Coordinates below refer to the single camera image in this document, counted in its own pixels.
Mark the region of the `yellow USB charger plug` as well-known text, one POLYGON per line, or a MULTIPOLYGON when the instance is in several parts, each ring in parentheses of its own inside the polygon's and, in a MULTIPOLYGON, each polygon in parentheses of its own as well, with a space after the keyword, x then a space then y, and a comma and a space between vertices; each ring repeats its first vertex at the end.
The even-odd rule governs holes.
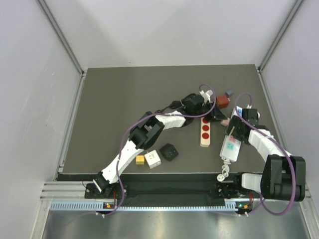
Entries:
POLYGON ((143 155, 138 155, 136 157, 136 165, 145 165, 145 157, 143 155))

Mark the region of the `white multi-socket power strip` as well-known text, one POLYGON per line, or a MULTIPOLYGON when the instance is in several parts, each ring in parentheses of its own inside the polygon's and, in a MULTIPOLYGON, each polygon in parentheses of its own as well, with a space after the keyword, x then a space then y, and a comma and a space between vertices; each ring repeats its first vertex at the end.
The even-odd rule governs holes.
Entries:
POLYGON ((222 160, 228 160, 231 163, 238 159, 241 141, 233 136, 225 135, 219 156, 222 160))

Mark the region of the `pink USB charger plug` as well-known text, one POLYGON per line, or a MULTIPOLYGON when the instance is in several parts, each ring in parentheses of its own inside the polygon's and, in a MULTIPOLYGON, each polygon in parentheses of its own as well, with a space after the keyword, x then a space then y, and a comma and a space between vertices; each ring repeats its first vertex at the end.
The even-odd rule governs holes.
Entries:
POLYGON ((223 125, 223 126, 228 126, 229 125, 229 122, 230 122, 230 119, 224 119, 222 120, 220 123, 223 125))

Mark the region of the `white red power strip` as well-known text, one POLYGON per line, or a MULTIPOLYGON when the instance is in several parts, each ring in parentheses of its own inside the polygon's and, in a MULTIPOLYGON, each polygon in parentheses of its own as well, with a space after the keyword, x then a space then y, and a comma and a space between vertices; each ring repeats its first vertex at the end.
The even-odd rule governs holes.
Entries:
POLYGON ((209 147, 210 139, 211 139, 211 123, 206 120, 204 117, 201 118, 200 125, 200 146, 201 147, 209 147))

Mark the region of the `grey USB-C charger plug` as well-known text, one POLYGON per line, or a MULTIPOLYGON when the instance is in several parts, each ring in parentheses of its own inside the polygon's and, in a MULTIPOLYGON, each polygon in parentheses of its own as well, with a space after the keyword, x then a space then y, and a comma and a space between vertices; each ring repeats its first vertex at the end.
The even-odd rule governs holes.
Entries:
POLYGON ((233 94, 234 94, 234 91, 233 91, 233 90, 228 90, 228 91, 225 92, 225 95, 226 95, 227 97, 230 97, 230 96, 232 96, 233 94))

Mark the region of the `black adapter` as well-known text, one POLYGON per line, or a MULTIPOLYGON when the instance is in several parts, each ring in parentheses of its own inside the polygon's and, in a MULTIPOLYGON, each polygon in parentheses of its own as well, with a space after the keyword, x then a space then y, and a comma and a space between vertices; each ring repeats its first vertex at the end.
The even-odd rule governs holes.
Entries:
POLYGON ((173 161, 176 157, 179 156, 177 149, 170 143, 167 143, 162 148, 159 149, 161 155, 167 161, 173 161))

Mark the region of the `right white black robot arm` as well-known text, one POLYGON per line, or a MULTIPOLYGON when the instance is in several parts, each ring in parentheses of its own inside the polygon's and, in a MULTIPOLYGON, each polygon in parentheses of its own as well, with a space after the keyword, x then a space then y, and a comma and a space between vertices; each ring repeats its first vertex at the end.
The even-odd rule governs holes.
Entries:
POLYGON ((260 193, 265 199, 289 201, 293 192, 292 173, 295 173, 295 198, 300 202, 305 198, 306 162, 300 156, 293 156, 282 149, 268 128, 259 124, 256 109, 236 107, 225 134, 230 138, 226 148, 238 151, 237 142, 253 146, 265 161, 262 174, 239 173, 232 185, 238 197, 246 196, 251 190, 260 193))

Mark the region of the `red koi fish adapter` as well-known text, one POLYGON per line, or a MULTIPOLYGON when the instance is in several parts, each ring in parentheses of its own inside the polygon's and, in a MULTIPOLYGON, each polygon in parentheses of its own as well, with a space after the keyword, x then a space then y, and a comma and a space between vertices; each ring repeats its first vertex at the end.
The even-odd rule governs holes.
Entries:
POLYGON ((219 109, 226 108, 230 103, 230 99, 226 95, 220 95, 216 97, 216 104, 219 109))

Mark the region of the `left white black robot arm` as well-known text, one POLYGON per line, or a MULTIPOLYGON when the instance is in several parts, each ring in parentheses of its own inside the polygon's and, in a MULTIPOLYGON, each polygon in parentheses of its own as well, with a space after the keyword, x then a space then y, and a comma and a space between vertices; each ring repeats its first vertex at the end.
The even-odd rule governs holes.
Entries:
POLYGON ((211 90, 201 90, 199 94, 189 94, 155 113, 146 112, 125 133, 127 141, 121 141, 119 154, 93 179, 96 192, 101 197, 109 197, 124 169, 136 156, 151 148, 163 130, 187 126, 195 118, 203 118, 205 122, 217 121, 219 108, 228 104, 227 96, 215 96, 211 90))

